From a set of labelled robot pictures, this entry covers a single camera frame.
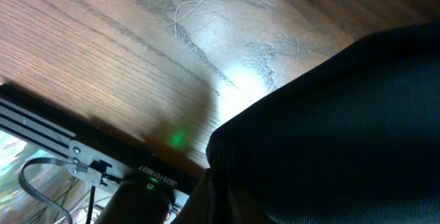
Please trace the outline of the black t-shirt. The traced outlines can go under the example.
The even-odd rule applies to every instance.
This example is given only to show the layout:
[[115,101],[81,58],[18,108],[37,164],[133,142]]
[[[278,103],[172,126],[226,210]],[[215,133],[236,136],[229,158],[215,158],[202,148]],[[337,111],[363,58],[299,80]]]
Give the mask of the black t-shirt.
[[438,223],[439,23],[374,33],[220,126],[176,223]]

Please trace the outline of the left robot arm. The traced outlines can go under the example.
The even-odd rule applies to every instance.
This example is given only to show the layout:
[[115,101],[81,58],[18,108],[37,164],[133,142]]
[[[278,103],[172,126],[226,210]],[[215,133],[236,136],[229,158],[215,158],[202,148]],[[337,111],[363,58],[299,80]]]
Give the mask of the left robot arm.
[[146,175],[128,175],[95,224],[162,224],[174,203],[171,187]]

